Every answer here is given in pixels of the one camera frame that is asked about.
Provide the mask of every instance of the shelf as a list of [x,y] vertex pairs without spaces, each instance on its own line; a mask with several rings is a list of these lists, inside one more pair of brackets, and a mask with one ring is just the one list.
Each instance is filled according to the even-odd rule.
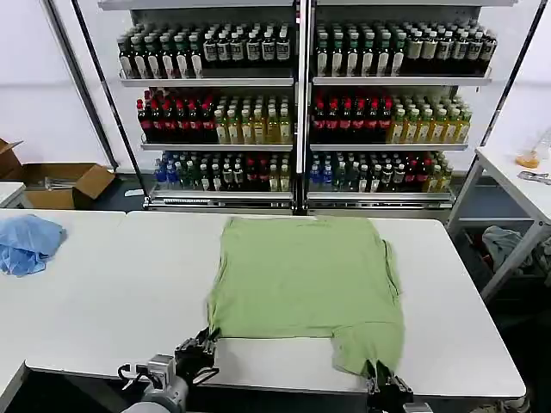
[[290,0],[239,0],[236,3],[227,0],[101,0],[100,9],[139,10],[139,9],[195,9],[211,7],[284,7],[290,6]]
[[411,144],[411,145],[317,145],[310,144],[312,151],[464,151],[467,144]]
[[292,145],[141,144],[144,151],[291,152]]
[[350,76],[314,77],[315,86],[485,86],[492,79],[490,70],[484,77],[423,77],[423,76]]
[[318,6],[471,6],[510,7],[517,0],[318,0]]
[[286,88],[293,86],[292,71],[285,68],[205,69],[203,77],[185,79],[125,79],[123,86],[137,88]]
[[368,202],[368,203],[437,203],[451,202],[453,195],[442,193],[360,193],[360,192],[308,192],[306,198],[314,202]]

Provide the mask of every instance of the gray cloth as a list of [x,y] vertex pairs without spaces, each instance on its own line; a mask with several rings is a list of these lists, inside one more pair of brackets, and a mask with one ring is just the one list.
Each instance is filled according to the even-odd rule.
[[[489,226],[482,235],[482,242],[488,248],[493,259],[493,270],[497,271],[501,264],[515,249],[520,240],[523,239],[520,232],[504,230],[496,225]],[[520,267],[532,265],[532,255],[528,255]]]

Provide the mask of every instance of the bottle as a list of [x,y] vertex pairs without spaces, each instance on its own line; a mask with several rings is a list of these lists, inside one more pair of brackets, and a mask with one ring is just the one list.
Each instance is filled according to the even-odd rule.
[[197,113],[195,103],[192,101],[188,105],[189,108],[189,129],[190,135],[195,142],[203,140],[203,122],[200,115]]
[[467,141],[472,115],[473,113],[470,110],[461,111],[461,119],[457,121],[457,128],[455,129],[454,144],[464,144]]
[[381,172],[382,166],[376,164],[371,171],[371,187],[369,189],[370,193],[375,193],[379,189],[379,183],[381,182]]
[[222,188],[220,166],[217,163],[213,163],[213,187],[215,191],[220,191]]
[[249,66],[257,66],[260,63],[260,40],[254,32],[249,33],[249,41],[247,41],[247,60]]
[[392,190],[392,180],[393,177],[393,166],[390,163],[387,163],[385,168],[382,170],[381,182],[379,184],[379,192],[391,192]]
[[230,109],[227,111],[227,117],[228,117],[228,121],[227,121],[227,131],[228,131],[228,135],[230,137],[230,143],[232,145],[237,145],[241,142],[240,139],[239,139],[239,127],[238,127],[238,121],[236,119],[236,116],[235,116],[235,110],[233,109]]
[[448,111],[443,108],[439,108],[436,112],[436,118],[430,123],[429,134],[427,141],[430,144],[439,144],[441,143],[441,138],[443,136],[442,132],[445,127],[446,114]]
[[341,119],[338,122],[338,139],[341,142],[350,141],[350,125],[352,123],[352,101],[350,98],[344,101]]
[[245,173],[241,169],[241,163],[235,163],[235,166],[233,169],[233,180],[235,182],[236,191],[245,190]]
[[289,122],[289,111],[287,108],[282,108],[281,110],[279,127],[280,127],[282,144],[292,144],[293,139],[291,138],[291,126]]
[[474,37],[469,40],[467,48],[467,60],[465,64],[464,73],[468,75],[473,75],[477,71],[478,60],[480,57],[480,52],[482,51],[482,32],[476,32]]
[[153,135],[157,142],[165,142],[164,140],[164,119],[163,112],[159,109],[156,100],[152,100],[152,122]]
[[396,44],[393,48],[393,62],[390,69],[390,76],[398,76],[402,63],[404,61],[404,45],[406,43],[406,34],[398,32]]
[[417,120],[419,117],[419,109],[413,108],[410,115],[404,121],[404,131],[400,138],[401,144],[412,144],[415,133],[417,132]]
[[276,42],[269,30],[264,32],[262,42],[262,59],[265,63],[273,64],[276,61]]
[[371,105],[366,116],[366,120],[363,122],[366,132],[366,140],[370,143],[377,140],[377,118],[379,117],[379,99],[374,97],[371,99]]
[[388,130],[390,129],[390,123],[392,121],[392,105],[393,102],[389,98],[385,99],[385,105],[381,109],[379,119],[377,120],[376,129],[376,141],[375,143],[384,144]]
[[227,131],[226,120],[220,109],[214,111],[214,124],[216,125],[216,135],[218,136],[218,143],[221,145],[230,144],[230,136]]
[[176,112],[173,106],[170,104],[170,100],[164,101],[163,104],[164,115],[164,141],[176,143],[177,142],[177,125],[176,125]]
[[161,71],[161,64],[162,56],[160,51],[157,49],[157,45],[155,44],[155,38],[153,36],[146,36],[144,38],[145,41],[145,49],[147,50],[147,53],[145,54],[147,57],[147,63],[149,65],[151,74],[154,79],[162,79],[162,71]]
[[363,44],[362,50],[362,70],[360,71],[361,76],[369,76],[372,71],[373,64],[373,40],[375,38],[375,33],[367,32],[365,34],[365,42]]
[[278,192],[279,188],[279,174],[277,173],[277,165],[271,164],[269,166],[269,191]]
[[146,63],[147,59],[145,59],[141,36],[132,36],[130,41],[132,42],[133,58],[136,68],[138,69],[139,77],[142,79],[151,78],[149,75],[149,65]]
[[461,111],[458,108],[451,109],[451,114],[444,125],[444,130],[440,137],[440,141],[444,144],[453,144],[455,138],[455,130],[457,129],[457,119]]
[[363,138],[363,122],[365,120],[364,114],[365,100],[358,99],[356,104],[356,111],[352,117],[352,128],[350,129],[350,141],[361,142]]
[[151,116],[144,109],[144,102],[138,99],[136,102],[136,108],[138,109],[138,122],[144,131],[145,140],[148,143],[155,143],[155,131],[153,130],[153,123]]
[[282,29],[279,32],[279,37],[275,44],[275,55],[277,57],[277,63],[280,65],[287,65],[291,59],[291,47],[287,36],[287,30]]
[[425,159],[422,164],[418,166],[415,179],[417,181],[416,189],[422,190],[426,181],[429,179],[430,173],[430,159]]
[[243,50],[243,43],[237,32],[232,33],[232,43],[230,44],[230,50],[232,51],[232,64],[235,67],[242,67],[245,61],[245,51]]
[[241,111],[241,132],[243,134],[243,143],[246,145],[254,145],[256,143],[252,133],[253,126],[251,124],[251,112],[249,109]]
[[264,131],[264,122],[262,119],[262,109],[256,108],[254,111],[255,120],[254,120],[254,131],[255,131],[255,140],[257,144],[262,145],[266,142],[266,133]]
[[429,179],[424,182],[422,189],[423,192],[435,192],[436,185],[442,177],[441,169],[442,167],[440,165],[434,165],[434,168],[432,169],[432,174],[430,174]]
[[230,44],[227,41],[225,31],[218,34],[216,51],[218,52],[218,62],[220,63],[220,66],[227,67],[230,64],[232,54],[230,52]]
[[410,38],[407,46],[406,60],[402,64],[402,72],[405,74],[411,74],[418,72],[419,59],[421,58],[421,50],[423,48],[423,41],[421,40],[421,32],[416,30]]
[[417,160],[412,159],[409,161],[406,173],[404,174],[405,189],[412,189],[415,186],[415,178],[417,176]]
[[350,47],[346,59],[346,76],[355,76],[358,65],[358,32],[350,33]]
[[119,61],[126,79],[135,79],[139,77],[138,68],[134,62],[132,54],[129,51],[128,37],[121,36],[117,39],[119,46]]
[[423,49],[421,50],[420,65],[423,73],[433,72],[432,64],[434,63],[437,45],[436,32],[430,31],[429,35],[423,41]]
[[390,47],[390,33],[383,32],[381,35],[381,47],[379,47],[379,59],[377,60],[377,76],[385,76],[387,74],[389,48]]
[[488,30],[486,33],[486,38],[484,39],[484,45],[480,51],[479,62],[477,64],[477,74],[479,76],[485,76],[488,70],[488,65],[490,64],[490,60],[492,59],[497,46],[498,41],[496,40],[495,34],[491,30]]
[[360,167],[360,175],[358,178],[358,192],[364,193],[368,187],[368,169],[367,164],[362,164]]
[[388,128],[387,143],[399,144],[402,132],[404,131],[404,115],[406,111],[404,109],[397,109],[394,119]]
[[394,175],[393,175],[393,192],[397,192],[400,190],[400,187],[402,186],[402,182],[404,181],[404,176],[406,175],[406,167],[403,163],[400,163],[398,165],[398,168],[394,169]]
[[178,73],[180,74],[180,77],[184,79],[189,76],[186,44],[183,41],[183,36],[180,34],[178,36],[174,36],[174,41],[176,43],[176,64],[178,66]]
[[417,123],[417,133],[413,137],[414,144],[424,144],[429,135],[430,121],[432,120],[432,109],[424,109],[421,119]]
[[468,32],[461,32],[459,39],[454,42],[454,47],[451,53],[451,66],[449,68],[450,73],[462,72],[462,61],[467,54],[468,49]]
[[218,47],[213,39],[211,32],[205,33],[205,42],[203,43],[203,56],[205,58],[206,67],[216,66],[218,60]]
[[337,137],[338,123],[337,101],[335,100],[331,101],[331,104],[329,105],[329,113],[327,114],[327,120],[325,121],[327,140],[333,140]]
[[333,191],[343,192],[346,189],[346,168],[344,161],[338,162],[338,168],[335,172],[333,182]]

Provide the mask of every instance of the white wall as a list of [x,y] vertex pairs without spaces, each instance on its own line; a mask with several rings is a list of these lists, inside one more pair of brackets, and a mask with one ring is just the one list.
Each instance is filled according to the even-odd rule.
[[2,29],[0,137],[24,163],[108,165],[40,2],[11,2]]

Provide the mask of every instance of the red bottle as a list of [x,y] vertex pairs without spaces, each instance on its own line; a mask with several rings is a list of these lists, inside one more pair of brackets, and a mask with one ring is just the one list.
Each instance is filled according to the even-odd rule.
[[189,142],[189,120],[181,99],[176,99],[176,126],[177,141]]
[[176,111],[171,104],[170,99],[166,99],[163,104],[164,115],[164,141],[176,142]]
[[325,121],[325,129],[327,131],[327,140],[335,142],[337,140],[338,129],[338,114],[337,114],[337,99],[331,100],[329,105],[329,113]]
[[157,101],[152,100],[153,136],[157,142],[164,142],[163,111],[158,108]]
[[393,109],[393,103],[390,99],[385,99],[385,106],[381,108],[381,113],[379,114],[379,119],[377,120],[377,140],[376,143],[378,144],[384,144],[386,137],[387,137],[387,131],[390,127],[390,122],[392,119],[392,109]]
[[409,165],[406,166],[406,175],[404,176],[405,189],[412,191],[415,186],[415,178],[417,176],[417,161],[415,159],[409,162]]
[[153,137],[154,131],[152,119],[151,116],[145,111],[144,102],[141,99],[138,99],[136,108],[138,109],[138,122],[144,131],[145,140],[149,143],[154,142],[155,138]]
[[197,112],[194,101],[189,101],[189,128],[191,131],[190,137],[194,142],[202,142],[203,138],[203,122],[201,116]]
[[369,111],[363,122],[363,126],[366,132],[366,140],[368,142],[373,142],[376,140],[375,134],[377,131],[377,117],[379,113],[379,99],[376,97],[371,99],[371,105],[369,106]]
[[356,104],[356,111],[352,121],[352,134],[350,140],[361,143],[363,139],[363,123],[365,121],[365,100],[360,98]]
[[324,143],[326,141],[325,132],[324,103],[318,98],[316,101],[316,108],[313,113],[313,138],[320,143]]
[[346,98],[344,100],[341,119],[338,122],[338,139],[339,142],[350,141],[350,126],[352,125],[352,100]]

